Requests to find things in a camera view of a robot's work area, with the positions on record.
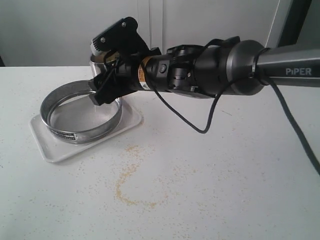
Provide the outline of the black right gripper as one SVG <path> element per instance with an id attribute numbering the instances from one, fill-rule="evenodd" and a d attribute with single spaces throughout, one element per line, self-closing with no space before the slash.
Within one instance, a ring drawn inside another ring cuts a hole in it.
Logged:
<path id="1" fill-rule="evenodd" d="M 144 88 L 139 78 L 141 63 L 147 57 L 161 54 L 158 47 L 147 46 L 138 34 L 138 22 L 133 17 L 125 17 L 117 22 L 118 46 L 108 51 L 104 58 L 115 52 L 119 56 L 108 71 L 100 73 L 89 82 L 90 88 L 95 91 L 90 99 L 97 106 L 110 104 L 117 98 L 142 91 Z"/>

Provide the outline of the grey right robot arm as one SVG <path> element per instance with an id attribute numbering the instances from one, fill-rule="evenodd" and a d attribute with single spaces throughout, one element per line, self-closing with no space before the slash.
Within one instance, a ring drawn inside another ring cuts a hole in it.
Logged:
<path id="1" fill-rule="evenodd" d="M 300 44 L 266 48 L 239 37 L 213 39 L 206 45 L 148 48 L 133 17 L 122 18 L 91 40 L 104 72 L 89 86 L 100 106 L 137 91 L 175 93 L 199 99 L 251 96 L 268 81 L 281 86 L 318 87 L 320 49 Z"/>

